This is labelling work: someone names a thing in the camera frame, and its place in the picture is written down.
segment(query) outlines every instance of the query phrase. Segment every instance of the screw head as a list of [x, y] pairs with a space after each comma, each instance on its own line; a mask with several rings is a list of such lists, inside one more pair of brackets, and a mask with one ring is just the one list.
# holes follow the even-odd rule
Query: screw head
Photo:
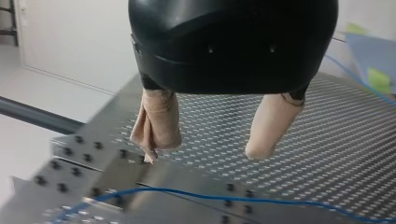
[[233, 202], [231, 202], [230, 200], [226, 200], [226, 201], [224, 202], [224, 206], [226, 206], [226, 207], [231, 207], [231, 206], [233, 206]]
[[250, 205], [245, 205], [245, 213], [246, 214], [252, 214], [253, 213], [253, 208]]
[[250, 189], [248, 189], [248, 190], [247, 190], [246, 196], [247, 196], [248, 198], [253, 198], [253, 197], [254, 197], [253, 191], [251, 191]]
[[123, 200], [123, 198], [121, 196], [116, 196], [116, 204], [117, 205], [123, 205], [125, 203], [125, 201]]
[[59, 190], [61, 193], [66, 193], [66, 192], [67, 192], [67, 186], [66, 186], [66, 184], [64, 184], [64, 183], [59, 183], [59, 184], [58, 184], [58, 190]]
[[92, 197], [97, 197], [101, 194], [101, 191], [99, 188], [92, 188], [91, 189], [91, 196]]
[[51, 161], [51, 162], [50, 162], [50, 166], [51, 166], [52, 169], [54, 169], [54, 170], [59, 170], [59, 169], [61, 169], [61, 165], [60, 165], [57, 161]]
[[127, 158], [127, 151], [125, 149], [120, 149], [120, 157], [122, 159], [126, 159]]
[[82, 159], [84, 161], [90, 162], [90, 161], [92, 161], [92, 156], [90, 154], [84, 154], [84, 155], [82, 155]]
[[221, 217], [221, 224], [228, 224], [230, 223], [230, 218], [227, 216], [222, 216]]
[[77, 143], [80, 143], [80, 144], [84, 142], [84, 139], [82, 139], [82, 137], [79, 136], [79, 135], [75, 136], [75, 140], [76, 140]]
[[64, 148], [64, 155], [66, 155], [66, 156], [73, 155], [73, 150], [70, 147], [65, 147]]
[[235, 190], [235, 185], [234, 184], [227, 184], [227, 190], [228, 191], [234, 191]]
[[72, 168], [72, 175], [80, 176], [81, 175], [81, 171], [77, 167], [73, 167]]
[[146, 164], [145, 163], [145, 156], [139, 156], [140, 164]]
[[95, 142], [94, 145], [95, 145], [96, 149], [102, 149], [103, 148], [103, 144], [100, 143], [100, 142]]
[[44, 186], [47, 183], [46, 179], [42, 175], [37, 175], [35, 177], [35, 182], [40, 186]]

